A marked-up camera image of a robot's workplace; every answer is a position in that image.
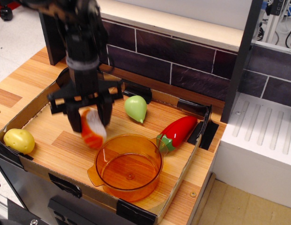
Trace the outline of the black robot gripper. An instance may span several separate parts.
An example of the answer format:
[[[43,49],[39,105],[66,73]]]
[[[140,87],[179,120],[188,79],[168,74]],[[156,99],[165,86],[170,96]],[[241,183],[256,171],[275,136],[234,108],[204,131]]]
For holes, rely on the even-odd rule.
[[[74,69],[67,67],[56,79],[58,89],[48,94],[51,113],[63,113],[73,131],[82,132],[79,109],[96,106],[103,126],[110,123],[113,103],[123,98],[122,83],[102,77],[98,67]]]

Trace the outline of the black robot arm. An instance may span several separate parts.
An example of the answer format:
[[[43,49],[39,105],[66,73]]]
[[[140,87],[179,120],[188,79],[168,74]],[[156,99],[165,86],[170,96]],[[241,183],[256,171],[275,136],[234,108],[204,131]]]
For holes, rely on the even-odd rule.
[[[67,115],[73,131],[82,131],[79,109],[96,105],[103,126],[112,104],[123,97],[120,81],[100,77],[100,57],[107,56],[108,33],[95,0],[21,0],[19,3],[55,19],[66,50],[67,68],[57,78],[59,89],[48,95],[51,112]]]

